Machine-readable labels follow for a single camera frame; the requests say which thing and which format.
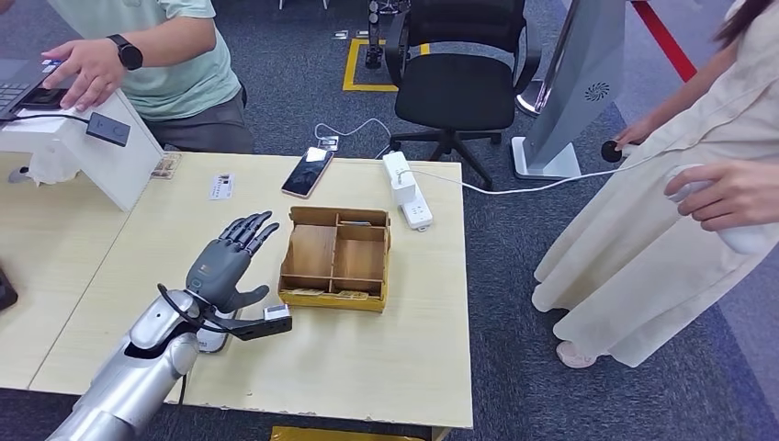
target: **chair armrest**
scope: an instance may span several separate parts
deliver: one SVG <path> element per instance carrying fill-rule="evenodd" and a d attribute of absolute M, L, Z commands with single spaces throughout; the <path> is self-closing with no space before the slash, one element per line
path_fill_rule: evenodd
<path fill-rule="evenodd" d="M 514 54 L 514 74 L 519 69 L 519 48 L 516 48 Z M 533 77 L 538 72 L 538 65 L 541 64 L 541 38 L 536 26 L 529 21 L 525 22 L 525 64 L 522 66 L 522 72 L 514 83 L 514 91 L 517 95 L 523 93 L 533 81 Z"/>
<path fill-rule="evenodd" d="M 387 35 L 387 43 L 384 45 L 384 62 L 387 64 L 389 77 L 397 87 L 403 82 L 403 70 L 406 66 L 406 53 L 409 50 L 408 31 L 406 20 L 409 12 L 399 13 L 392 19 Z"/>

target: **beige dress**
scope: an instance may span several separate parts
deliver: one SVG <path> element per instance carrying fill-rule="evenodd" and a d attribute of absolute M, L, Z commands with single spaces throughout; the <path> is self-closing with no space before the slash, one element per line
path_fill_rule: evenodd
<path fill-rule="evenodd" d="M 737 2 L 732 14 L 742 3 Z M 587 356 L 638 366 L 746 277 L 765 256 L 735 254 L 663 195 L 677 165 L 779 162 L 779 5 L 739 42 L 735 64 L 690 109 L 655 131 L 555 241 L 533 304 L 570 312 L 554 327 Z M 779 225 L 764 229 L 779 242 Z"/>

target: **gray kiosk stand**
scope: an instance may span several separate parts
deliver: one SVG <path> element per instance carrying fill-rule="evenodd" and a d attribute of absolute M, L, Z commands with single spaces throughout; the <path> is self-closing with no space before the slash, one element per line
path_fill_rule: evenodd
<path fill-rule="evenodd" d="M 622 90 L 625 0 L 572 0 L 547 76 L 517 97 L 537 116 L 526 137 L 512 138 L 514 173 L 528 179 L 581 175 L 571 141 Z"/>

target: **floor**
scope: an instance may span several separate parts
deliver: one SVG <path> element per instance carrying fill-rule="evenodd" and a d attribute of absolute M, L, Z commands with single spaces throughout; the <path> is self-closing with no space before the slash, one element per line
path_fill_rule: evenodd
<path fill-rule="evenodd" d="M 0 17 L 0 55 L 35 57 L 72 37 L 43 0 L 25 0 Z M 218 26 L 233 66 L 250 92 L 247 118 L 261 153 L 299 155 L 317 122 L 350 130 L 375 117 L 392 131 L 415 127 L 393 114 L 393 94 L 341 90 L 348 42 L 335 31 L 365 28 L 360 0 L 287 0 L 283 11 L 267 0 L 214 0 Z M 728 0 L 652 0 L 696 65 L 715 46 L 714 32 Z M 528 0 L 545 60 L 554 49 L 566 11 L 563 0 Z M 608 168 L 598 146 L 639 118 L 681 84 L 635 13 L 628 9 L 626 90 L 575 140 L 586 172 Z M 434 45 L 432 51 L 472 51 Z M 360 78 L 370 73 L 358 72 Z M 506 137 L 527 133 L 532 120 L 517 115 Z M 386 144 L 369 126 L 343 139 L 339 154 L 373 157 Z M 498 189 L 518 182 L 505 146 L 470 144 L 494 175 Z M 432 146 L 406 149 L 422 159 Z M 477 177 L 464 168 L 465 179 Z M 717 306 L 701 315 L 641 367 L 604 359 L 584 371 L 564 368 L 554 355 L 551 326 L 559 318 L 533 309 L 532 271 L 557 235 L 604 179 L 548 192 L 501 198 L 464 193 L 475 427 L 454 441 L 503 440 L 768 440 L 779 433 L 779 378 L 774 348 L 779 300 L 779 257 L 773 255 Z M 0 390 L 0 439 L 40 440 L 64 419 L 75 397 Z M 273 425 L 338 427 L 426 436 L 418 427 L 321 421 L 261 413 L 164 406 L 144 440 L 267 440 Z"/>

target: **wooden compartment box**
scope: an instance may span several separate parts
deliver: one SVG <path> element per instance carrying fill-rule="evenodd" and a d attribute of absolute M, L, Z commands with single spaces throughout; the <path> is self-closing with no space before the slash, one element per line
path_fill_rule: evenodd
<path fill-rule="evenodd" d="M 292 207 L 289 218 L 294 228 L 278 282 L 286 304 L 384 311 L 387 211 Z"/>

